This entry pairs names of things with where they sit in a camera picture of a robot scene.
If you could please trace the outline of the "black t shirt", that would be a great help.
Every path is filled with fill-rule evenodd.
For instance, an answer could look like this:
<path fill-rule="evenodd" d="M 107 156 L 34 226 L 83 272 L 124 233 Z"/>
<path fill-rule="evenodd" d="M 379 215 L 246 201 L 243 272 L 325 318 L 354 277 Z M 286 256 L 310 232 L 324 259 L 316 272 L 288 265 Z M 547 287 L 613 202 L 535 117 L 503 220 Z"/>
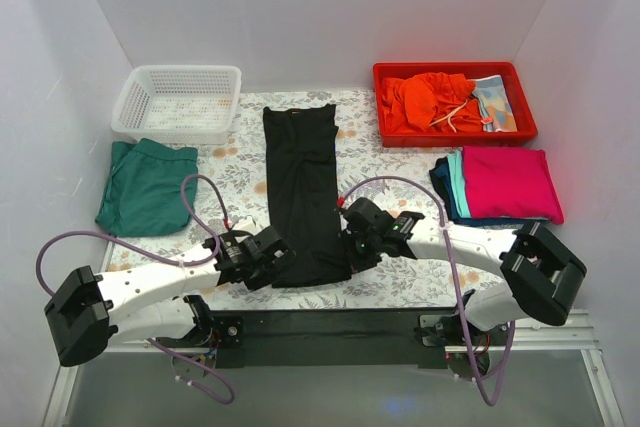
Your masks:
<path fill-rule="evenodd" d="M 274 288 L 351 278 L 337 207 L 335 113 L 334 104 L 263 110 L 270 224 L 295 253 Z"/>

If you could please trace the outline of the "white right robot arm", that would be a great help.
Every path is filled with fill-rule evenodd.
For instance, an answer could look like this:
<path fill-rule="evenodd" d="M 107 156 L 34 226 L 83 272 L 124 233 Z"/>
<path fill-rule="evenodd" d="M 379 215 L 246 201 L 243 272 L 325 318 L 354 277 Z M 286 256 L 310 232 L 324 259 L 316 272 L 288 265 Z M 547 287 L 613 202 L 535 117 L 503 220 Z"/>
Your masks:
<path fill-rule="evenodd" d="M 453 318 L 452 330 L 464 344 L 475 344 L 489 330 L 513 320 L 564 325 L 587 274 L 585 264 L 537 221 L 516 230 L 444 228 L 418 212 L 394 217 L 366 198 L 341 214 L 346 221 L 342 239 L 358 271 L 377 266 L 386 255 L 453 260 L 501 278 L 499 284 L 463 298 L 465 311 Z"/>

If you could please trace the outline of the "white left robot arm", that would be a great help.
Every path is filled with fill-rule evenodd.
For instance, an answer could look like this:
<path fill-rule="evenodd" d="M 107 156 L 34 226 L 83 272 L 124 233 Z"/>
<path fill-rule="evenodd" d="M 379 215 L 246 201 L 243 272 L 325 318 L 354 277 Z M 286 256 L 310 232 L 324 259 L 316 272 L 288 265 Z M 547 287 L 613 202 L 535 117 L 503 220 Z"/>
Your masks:
<path fill-rule="evenodd" d="M 63 367 L 93 360 L 109 345 L 147 338 L 179 348 L 233 346 L 243 326 L 221 320 L 201 294 L 226 283 L 272 284 L 296 254 L 272 227 L 229 231 L 174 258 L 116 272 L 74 269 L 44 314 Z"/>

